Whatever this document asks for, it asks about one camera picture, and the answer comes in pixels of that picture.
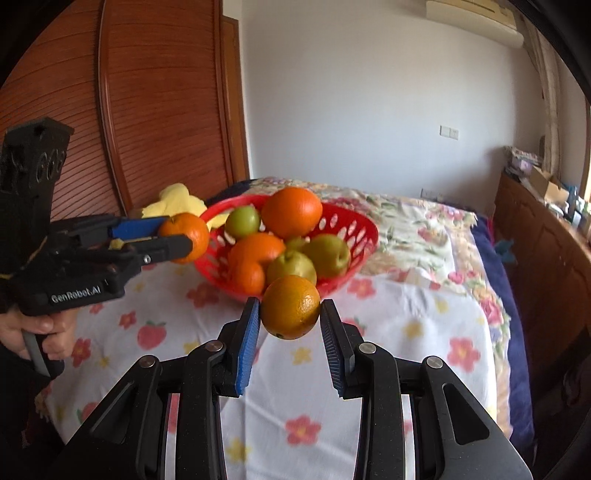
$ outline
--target floral bedsheet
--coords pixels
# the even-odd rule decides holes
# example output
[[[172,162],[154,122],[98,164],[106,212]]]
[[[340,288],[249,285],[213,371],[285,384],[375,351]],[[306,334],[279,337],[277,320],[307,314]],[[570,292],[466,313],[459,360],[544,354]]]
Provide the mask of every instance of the floral bedsheet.
[[[371,218],[379,230],[379,246],[361,273],[388,274],[401,283],[428,282],[432,290],[473,297],[481,306],[491,333],[497,381],[496,420],[507,438],[509,321],[501,299],[486,278],[474,237],[476,215],[422,199],[365,193],[360,190],[297,180],[265,178],[253,182],[248,193],[271,194],[285,186],[302,186],[323,201],[355,210]]]
[[[341,318],[395,356],[445,359],[507,435],[508,318],[486,282],[470,233],[475,217],[422,200],[265,179],[250,193],[290,183],[325,201],[356,209],[379,227],[378,251],[334,292]],[[68,441],[118,379],[146,353],[162,361],[216,338],[242,305],[192,265],[144,267],[126,296],[83,309],[64,373],[37,399]],[[414,478],[413,424],[403,398],[407,479]],[[317,325],[284,341],[261,329],[246,394],[222,404],[222,436],[230,480],[323,480],[353,477],[360,401],[332,388]],[[168,422],[167,479],[174,478],[178,396]]]

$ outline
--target bolt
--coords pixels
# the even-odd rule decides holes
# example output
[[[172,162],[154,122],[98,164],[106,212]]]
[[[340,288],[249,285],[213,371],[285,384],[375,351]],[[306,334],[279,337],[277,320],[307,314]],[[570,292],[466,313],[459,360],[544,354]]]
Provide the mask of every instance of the bolt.
[[[427,365],[431,368],[441,368],[443,366],[443,360],[438,356],[430,356],[427,358]]]
[[[359,351],[361,353],[367,353],[368,355],[371,355],[372,353],[375,353],[376,350],[377,349],[375,345],[370,342],[364,342],[361,345],[359,345]]]
[[[205,350],[208,352],[219,352],[223,348],[223,343],[219,340],[210,340],[205,344]]]
[[[154,355],[144,355],[139,359],[139,365],[141,368],[151,368],[156,363],[156,357]]]

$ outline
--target human hand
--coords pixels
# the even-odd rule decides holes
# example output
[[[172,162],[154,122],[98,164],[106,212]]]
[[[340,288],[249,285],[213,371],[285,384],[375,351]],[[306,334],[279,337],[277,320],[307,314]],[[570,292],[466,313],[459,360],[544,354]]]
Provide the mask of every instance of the human hand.
[[[0,314],[0,343],[21,358],[29,360],[22,331],[49,335],[43,340],[43,351],[49,360],[63,360],[72,354],[78,310],[65,310],[40,317],[27,317],[13,308]]]

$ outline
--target wall socket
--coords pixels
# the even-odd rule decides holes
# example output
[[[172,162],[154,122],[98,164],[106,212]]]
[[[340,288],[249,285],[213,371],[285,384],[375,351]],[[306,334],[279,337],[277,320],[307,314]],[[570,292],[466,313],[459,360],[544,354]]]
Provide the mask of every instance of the wall socket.
[[[455,128],[446,127],[442,125],[439,128],[439,135],[441,135],[442,137],[458,140],[460,138],[460,131],[456,130]]]

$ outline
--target red plastic basket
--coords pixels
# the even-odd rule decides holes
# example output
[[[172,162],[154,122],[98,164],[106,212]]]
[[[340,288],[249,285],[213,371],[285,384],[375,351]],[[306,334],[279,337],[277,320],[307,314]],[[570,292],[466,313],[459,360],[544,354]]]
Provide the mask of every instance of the red plastic basket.
[[[268,198],[267,195],[233,197],[211,206],[203,212],[201,218],[208,222],[216,215],[244,205],[253,205],[260,211]],[[345,275],[329,280],[320,280],[317,283],[316,288],[320,293],[320,297],[325,298],[347,283],[359,271],[369,256],[374,253],[378,244],[378,229],[365,215],[323,202],[320,222],[308,236],[312,238],[319,233],[338,235],[347,242],[351,251],[351,265]],[[248,296],[228,283],[228,253],[233,246],[233,242],[233,238],[225,234],[223,226],[212,230],[207,251],[195,262],[195,267],[213,285],[219,287],[233,298],[244,301]]]

